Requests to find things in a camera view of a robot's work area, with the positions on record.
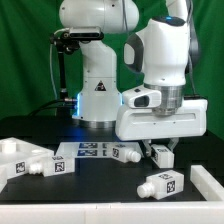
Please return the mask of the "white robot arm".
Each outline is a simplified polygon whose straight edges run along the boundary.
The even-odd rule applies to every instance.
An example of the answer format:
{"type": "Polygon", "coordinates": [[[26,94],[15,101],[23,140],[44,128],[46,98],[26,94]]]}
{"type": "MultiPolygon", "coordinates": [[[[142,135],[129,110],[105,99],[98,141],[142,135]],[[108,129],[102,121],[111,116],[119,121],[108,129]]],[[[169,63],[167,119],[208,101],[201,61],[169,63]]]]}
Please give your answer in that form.
{"type": "Polygon", "coordinates": [[[206,131],[207,101],[185,97],[185,74],[198,59],[192,0],[165,0],[168,14],[149,20],[124,45],[124,62],[143,83],[119,92],[117,56],[104,34],[133,30],[133,0],[63,0],[60,20],[83,55],[83,89],[75,117],[90,127],[114,126],[123,141],[178,139],[206,131]]]}

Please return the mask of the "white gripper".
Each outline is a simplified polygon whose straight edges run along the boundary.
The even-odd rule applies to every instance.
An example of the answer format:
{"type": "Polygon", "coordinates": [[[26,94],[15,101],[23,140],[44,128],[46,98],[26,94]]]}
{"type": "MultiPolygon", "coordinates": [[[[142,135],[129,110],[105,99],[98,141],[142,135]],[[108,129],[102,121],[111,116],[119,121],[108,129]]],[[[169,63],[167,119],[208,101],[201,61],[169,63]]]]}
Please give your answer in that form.
{"type": "Polygon", "coordinates": [[[151,140],[171,138],[168,148],[174,151],[178,137],[202,136],[206,131],[206,99],[182,100],[182,105],[167,114],[156,112],[162,93],[143,85],[122,94],[115,133],[120,140],[142,140],[146,157],[151,157],[151,140]]]}

